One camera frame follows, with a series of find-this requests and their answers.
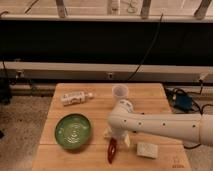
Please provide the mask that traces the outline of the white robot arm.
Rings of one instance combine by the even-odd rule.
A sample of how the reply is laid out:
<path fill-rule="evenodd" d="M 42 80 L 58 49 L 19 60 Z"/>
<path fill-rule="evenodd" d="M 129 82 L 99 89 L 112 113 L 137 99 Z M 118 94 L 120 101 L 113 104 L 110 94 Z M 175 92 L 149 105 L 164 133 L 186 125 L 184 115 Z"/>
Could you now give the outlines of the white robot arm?
<path fill-rule="evenodd" d="M 122 99 L 108 114 L 107 123 L 117 140 L 126 131 L 136 131 L 213 147 L 213 115 L 135 114 L 132 103 Z"/>

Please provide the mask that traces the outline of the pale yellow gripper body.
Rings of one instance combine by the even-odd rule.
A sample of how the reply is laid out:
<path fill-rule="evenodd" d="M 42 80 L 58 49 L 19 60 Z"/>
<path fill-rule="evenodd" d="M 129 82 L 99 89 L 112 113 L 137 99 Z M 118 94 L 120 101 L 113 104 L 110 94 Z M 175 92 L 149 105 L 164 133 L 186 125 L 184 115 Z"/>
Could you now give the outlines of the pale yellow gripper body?
<path fill-rule="evenodd" d="M 127 131 L 108 128 L 104 131 L 103 135 L 106 139 L 114 138 L 115 140 L 123 141 L 127 147 L 130 147 L 131 142 Z"/>

